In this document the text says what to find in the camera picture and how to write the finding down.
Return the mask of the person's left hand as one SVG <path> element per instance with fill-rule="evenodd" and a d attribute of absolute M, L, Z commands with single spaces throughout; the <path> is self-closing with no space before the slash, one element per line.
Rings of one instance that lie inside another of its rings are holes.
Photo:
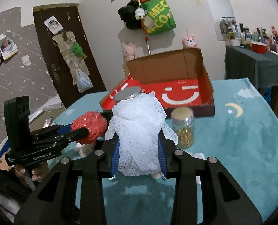
<path fill-rule="evenodd" d="M 23 168 L 21 165 L 14 165 L 14 168 L 16 170 L 17 176 L 25 179 L 25 168 Z M 38 167 L 31 171 L 30 178 L 32 181 L 41 182 L 46 177 L 48 172 L 48 162 L 45 161 L 40 163 Z"/>

